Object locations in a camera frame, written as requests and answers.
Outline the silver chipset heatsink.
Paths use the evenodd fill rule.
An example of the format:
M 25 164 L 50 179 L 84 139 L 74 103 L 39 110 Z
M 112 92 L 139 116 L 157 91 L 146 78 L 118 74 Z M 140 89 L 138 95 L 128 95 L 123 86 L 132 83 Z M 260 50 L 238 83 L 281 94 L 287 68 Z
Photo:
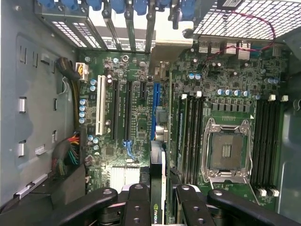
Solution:
M 139 178 L 139 168 L 112 167 L 110 174 L 110 186 L 117 190 L 122 188 L 124 185 L 138 183 Z

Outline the metal socket cover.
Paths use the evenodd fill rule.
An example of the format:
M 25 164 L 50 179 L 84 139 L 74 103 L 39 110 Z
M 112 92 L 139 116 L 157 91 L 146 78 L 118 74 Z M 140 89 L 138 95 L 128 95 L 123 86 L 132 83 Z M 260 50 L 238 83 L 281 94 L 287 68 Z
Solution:
M 203 179 L 207 183 L 224 183 L 230 181 L 234 184 L 247 184 L 249 182 L 249 172 L 245 170 L 208 170 L 203 174 Z

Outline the socket locking lever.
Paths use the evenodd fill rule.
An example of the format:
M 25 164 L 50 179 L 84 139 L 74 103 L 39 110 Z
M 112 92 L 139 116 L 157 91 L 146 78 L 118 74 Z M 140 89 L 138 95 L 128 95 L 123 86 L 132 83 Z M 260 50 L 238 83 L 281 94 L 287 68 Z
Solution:
M 248 157 L 248 166 L 249 166 L 249 170 L 248 170 L 248 174 L 247 176 L 244 177 L 244 183 L 245 184 L 248 184 L 248 186 L 250 187 L 251 189 L 251 192 L 255 198 L 255 201 L 258 205 L 260 205 L 258 199 L 257 199 L 257 196 L 254 192 L 254 190 L 252 189 L 252 186 L 250 184 L 250 178 L 251 178 L 251 175 L 252 175 L 252 169 L 253 169 L 253 160 L 252 160 L 252 147 L 251 147 L 251 129 L 250 128 L 247 128 L 247 157 Z
M 208 153 L 209 153 L 209 140 L 210 140 L 210 134 L 211 134 L 211 128 L 206 127 L 204 131 L 204 137 L 203 137 L 203 147 L 202 147 L 202 175 L 203 180 L 206 183 L 209 183 L 209 177 L 208 177 Z

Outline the CPU socket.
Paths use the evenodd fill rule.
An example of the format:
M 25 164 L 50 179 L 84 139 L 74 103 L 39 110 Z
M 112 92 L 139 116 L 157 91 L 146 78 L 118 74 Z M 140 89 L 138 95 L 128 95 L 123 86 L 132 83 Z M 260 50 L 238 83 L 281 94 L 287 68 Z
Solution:
M 247 128 L 250 121 L 218 123 L 210 117 L 206 127 L 211 128 L 208 153 L 208 170 L 249 170 L 247 157 Z

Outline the black plastic shroud box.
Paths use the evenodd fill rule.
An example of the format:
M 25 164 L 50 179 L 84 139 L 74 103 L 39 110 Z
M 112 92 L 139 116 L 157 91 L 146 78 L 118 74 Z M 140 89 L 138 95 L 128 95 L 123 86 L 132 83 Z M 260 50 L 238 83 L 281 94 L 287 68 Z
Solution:
M 0 208 L 0 226 L 36 226 L 53 210 L 85 195 L 85 176 L 82 164 L 66 176 L 51 176 L 24 197 L 16 194 Z

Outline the green motherboard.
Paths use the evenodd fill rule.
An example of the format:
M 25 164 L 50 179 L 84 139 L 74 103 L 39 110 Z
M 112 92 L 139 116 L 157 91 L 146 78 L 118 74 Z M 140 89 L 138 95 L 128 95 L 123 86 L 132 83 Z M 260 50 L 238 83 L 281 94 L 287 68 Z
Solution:
M 261 105 L 276 100 L 287 102 L 288 96 L 282 92 L 284 76 L 288 71 L 290 51 L 284 45 L 276 45 L 255 52 L 226 50 L 221 56 L 212 56 L 198 46 L 184 50 L 173 63 L 172 69 L 172 111 L 171 111 L 171 158 L 170 170 L 176 167 L 180 172 L 180 182 L 194 185 L 194 137 L 196 120 L 196 99 L 204 98 L 203 130 L 210 117 L 218 123 L 234 123 L 248 119 L 254 139 L 256 101 Z M 119 52 L 84 52 L 76 64 L 83 76 L 79 89 L 79 126 L 81 131 L 80 147 L 86 154 L 88 180 L 86 189 L 91 192 L 102 186 L 110 186 L 112 167 L 150 168 L 151 112 L 153 100 L 153 77 L 149 74 L 150 55 L 127 54 Z M 96 99 L 98 75 L 106 77 L 104 133 L 95 134 Z M 112 139 L 113 118 L 113 81 L 119 81 L 119 106 L 117 138 Z M 132 87 L 132 111 L 130 140 L 125 141 L 125 101 L 127 81 Z M 147 98 L 140 99 L 140 84 L 147 82 Z M 179 144 L 179 102 L 181 94 L 187 94 L 184 142 L 182 147 L 182 171 L 178 167 Z M 190 99 L 193 97 L 193 126 L 191 146 L 191 174 L 188 183 L 188 152 L 190 126 Z M 198 163 L 197 186 L 207 193 L 213 188 L 234 192 L 256 203 L 248 184 L 205 183 L 203 177 L 198 185 L 199 171 L 199 121 L 198 110 Z M 278 191 L 272 187 L 268 196 L 269 148 L 267 121 L 265 189 L 261 186 L 262 164 L 262 112 L 259 140 L 257 199 L 261 206 L 273 210 L 276 206 Z

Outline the long black expansion slot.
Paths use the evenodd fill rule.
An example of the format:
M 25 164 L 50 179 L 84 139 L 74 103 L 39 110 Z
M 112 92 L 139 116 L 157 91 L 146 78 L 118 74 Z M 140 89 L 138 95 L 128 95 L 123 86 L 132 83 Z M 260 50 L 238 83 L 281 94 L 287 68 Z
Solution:
M 131 132 L 131 111 L 132 111 L 132 87 L 131 81 L 127 81 L 126 86 L 126 101 L 125 101 L 125 135 L 124 140 L 130 140 Z
M 119 81 L 113 81 L 113 118 L 112 118 L 112 139 L 117 138 L 118 104 L 119 102 Z

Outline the white expansion slot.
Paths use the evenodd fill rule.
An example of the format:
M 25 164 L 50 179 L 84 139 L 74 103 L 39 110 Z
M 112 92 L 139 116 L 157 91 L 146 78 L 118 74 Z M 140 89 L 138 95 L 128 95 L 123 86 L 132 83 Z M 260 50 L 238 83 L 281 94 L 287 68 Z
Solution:
M 95 134 L 100 136 L 104 133 L 105 96 L 106 77 L 104 75 L 98 75 Z

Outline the open black PC case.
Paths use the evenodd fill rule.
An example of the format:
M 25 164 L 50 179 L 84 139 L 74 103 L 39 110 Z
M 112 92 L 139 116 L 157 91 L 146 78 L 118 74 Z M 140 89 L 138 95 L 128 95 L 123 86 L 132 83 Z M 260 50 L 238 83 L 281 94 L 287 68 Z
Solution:
M 133 4 L 128 0 L 125 13 L 116 14 L 111 0 L 102 0 L 100 11 L 86 0 L 71 7 L 59 0 L 54 8 L 37 0 L 0 0 L 0 208 L 82 164 L 87 185 L 78 118 L 81 54 L 150 55 L 157 33 L 174 30 L 177 0 L 165 8 L 150 0 L 143 16 Z M 228 49 L 251 53 L 276 45 L 290 51 L 281 87 L 288 96 L 281 190 L 271 211 L 301 223 L 301 0 L 244 0 L 233 11 L 218 10 L 217 0 L 196 0 L 193 21 L 179 22 L 177 30 L 214 57 Z M 120 226 L 120 213 L 111 216 L 90 218 L 84 226 Z

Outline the black labelled switch box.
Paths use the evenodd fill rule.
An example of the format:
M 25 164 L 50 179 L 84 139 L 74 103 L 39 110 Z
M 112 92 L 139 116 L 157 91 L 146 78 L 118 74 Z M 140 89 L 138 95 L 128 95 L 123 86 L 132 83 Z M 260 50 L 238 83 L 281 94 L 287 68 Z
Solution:
M 236 10 L 244 0 L 217 0 L 217 9 L 218 10 Z

